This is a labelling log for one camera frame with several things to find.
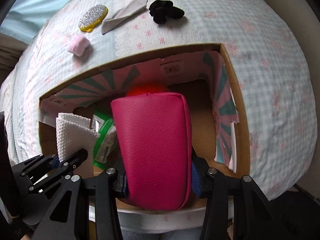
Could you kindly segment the white textured cloth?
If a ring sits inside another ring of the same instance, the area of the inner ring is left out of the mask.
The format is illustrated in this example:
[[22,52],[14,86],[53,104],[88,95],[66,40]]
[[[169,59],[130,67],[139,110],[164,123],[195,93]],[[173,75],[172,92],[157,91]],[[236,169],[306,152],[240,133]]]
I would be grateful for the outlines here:
[[57,153],[61,162],[80,149],[92,158],[99,133],[90,129],[91,119],[72,113],[59,113],[56,118]]

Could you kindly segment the magenta leather pouch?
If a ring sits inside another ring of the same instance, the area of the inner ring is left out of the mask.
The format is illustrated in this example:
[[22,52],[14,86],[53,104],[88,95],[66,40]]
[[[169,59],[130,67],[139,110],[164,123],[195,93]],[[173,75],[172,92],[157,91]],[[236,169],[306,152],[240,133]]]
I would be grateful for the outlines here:
[[155,93],[111,102],[129,188],[126,202],[178,210],[191,193],[191,119],[185,97]]

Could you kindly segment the pink knitted item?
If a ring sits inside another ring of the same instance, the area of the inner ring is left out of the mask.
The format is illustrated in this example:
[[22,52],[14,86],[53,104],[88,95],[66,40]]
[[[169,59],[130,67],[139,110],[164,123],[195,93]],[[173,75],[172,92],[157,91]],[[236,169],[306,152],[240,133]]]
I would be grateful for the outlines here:
[[90,41],[84,35],[78,35],[73,37],[71,44],[67,48],[67,51],[78,57],[81,57],[89,44]]

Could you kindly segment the grey microfibre cloth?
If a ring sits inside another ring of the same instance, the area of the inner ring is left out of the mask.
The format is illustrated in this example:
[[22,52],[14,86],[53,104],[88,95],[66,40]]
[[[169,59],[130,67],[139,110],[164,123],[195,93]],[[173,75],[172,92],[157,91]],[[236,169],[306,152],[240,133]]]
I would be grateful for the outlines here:
[[116,11],[112,15],[106,16],[101,24],[101,34],[115,29],[122,22],[146,9],[148,0],[132,0],[127,6]]

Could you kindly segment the black scrunchie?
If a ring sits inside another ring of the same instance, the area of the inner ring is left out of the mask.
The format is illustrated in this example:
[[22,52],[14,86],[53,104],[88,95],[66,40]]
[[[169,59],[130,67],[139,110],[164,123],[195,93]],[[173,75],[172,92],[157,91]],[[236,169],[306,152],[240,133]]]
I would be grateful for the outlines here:
[[155,0],[149,6],[149,14],[157,24],[165,24],[167,18],[179,20],[184,17],[185,12],[175,7],[172,1]]

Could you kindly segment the green wet wipes pack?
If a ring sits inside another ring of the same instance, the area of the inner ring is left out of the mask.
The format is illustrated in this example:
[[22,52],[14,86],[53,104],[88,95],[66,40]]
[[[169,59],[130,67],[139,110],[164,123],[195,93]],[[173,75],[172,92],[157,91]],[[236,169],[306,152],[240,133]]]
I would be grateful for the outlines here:
[[95,111],[92,119],[92,129],[99,134],[93,149],[93,163],[96,167],[105,170],[107,158],[117,144],[114,119],[104,112]]

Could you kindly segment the cardboard box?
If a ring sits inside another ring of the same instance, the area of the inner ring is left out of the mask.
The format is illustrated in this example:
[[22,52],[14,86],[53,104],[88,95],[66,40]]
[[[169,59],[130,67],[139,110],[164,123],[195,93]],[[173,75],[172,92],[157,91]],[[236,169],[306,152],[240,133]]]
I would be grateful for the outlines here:
[[239,178],[250,171],[248,122],[223,43],[147,51],[89,70],[40,98],[43,152],[56,145],[59,113],[114,119],[127,204],[177,210],[191,195],[191,154]]

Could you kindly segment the patterned bed cover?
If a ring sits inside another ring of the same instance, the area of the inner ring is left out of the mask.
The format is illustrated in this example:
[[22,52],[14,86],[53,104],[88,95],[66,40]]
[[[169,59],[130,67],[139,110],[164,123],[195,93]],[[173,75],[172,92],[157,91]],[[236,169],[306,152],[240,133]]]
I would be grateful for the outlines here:
[[[1,110],[9,136],[9,158],[20,163],[43,152],[40,98],[58,85],[109,62],[147,51],[223,43],[245,104],[250,175],[268,199],[289,189],[307,171],[317,140],[316,104],[307,61],[286,23],[264,0],[169,0],[185,14],[157,24],[146,9],[112,31],[81,31],[80,18],[104,5],[108,14],[132,0],[70,0],[40,29],[1,86]],[[73,37],[90,44],[78,57],[67,51]],[[166,233],[199,230],[204,203],[191,193],[178,210],[121,204],[124,230]]]

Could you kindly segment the light blue hanging sheet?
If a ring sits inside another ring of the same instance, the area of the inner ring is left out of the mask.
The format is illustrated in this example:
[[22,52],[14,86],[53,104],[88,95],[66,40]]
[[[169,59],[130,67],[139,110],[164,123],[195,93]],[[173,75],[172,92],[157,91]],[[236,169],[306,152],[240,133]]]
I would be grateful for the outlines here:
[[70,0],[16,0],[1,24],[1,34],[29,44],[51,16]]

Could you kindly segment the orange fluffy pompom keychain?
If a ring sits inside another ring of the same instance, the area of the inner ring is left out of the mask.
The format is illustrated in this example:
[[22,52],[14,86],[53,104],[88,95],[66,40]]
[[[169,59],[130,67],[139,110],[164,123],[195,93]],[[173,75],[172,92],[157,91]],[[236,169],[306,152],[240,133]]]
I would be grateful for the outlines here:
[[161,83],[142,83],[132,86],[126,93],[126,96],[137,96],[143,94],[155,94],[170,92],[167,86]]

